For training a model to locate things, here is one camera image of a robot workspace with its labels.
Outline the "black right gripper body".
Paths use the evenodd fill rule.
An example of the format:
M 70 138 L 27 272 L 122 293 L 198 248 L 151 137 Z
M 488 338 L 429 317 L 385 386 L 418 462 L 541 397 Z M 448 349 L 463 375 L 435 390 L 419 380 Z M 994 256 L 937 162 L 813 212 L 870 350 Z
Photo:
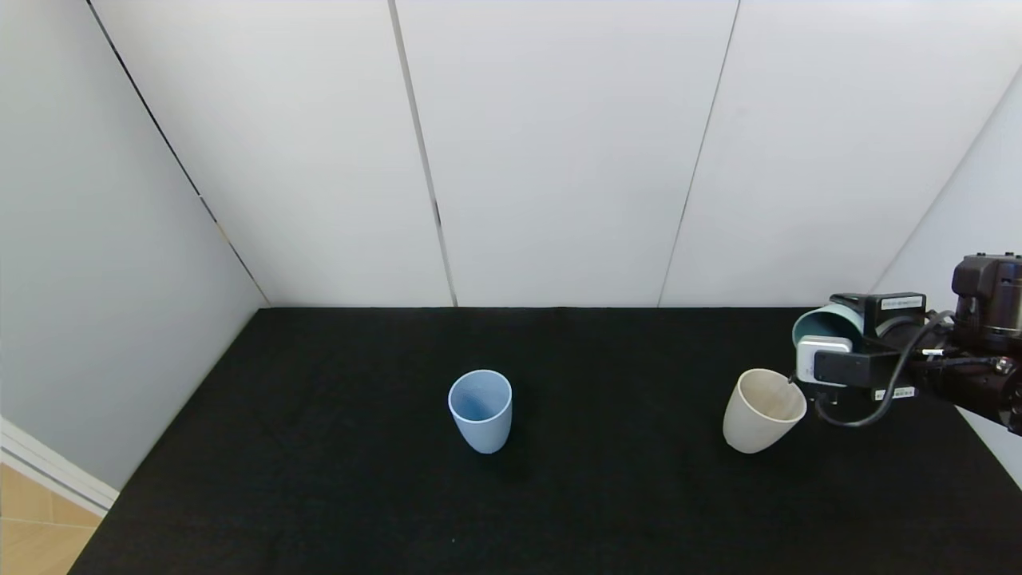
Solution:
M 953 318 L 942 318 L 926 330 L 938 316 L 927 309 L 927 299 L 917 292 L 876 295 L 866 299 L 864 352 L 868 356 L 866 386 L 885 389 L 893 378 L 895 388 L 913 387 L 933 397 L 945 397 L 943 357 L 936 353 L 950 345 Z

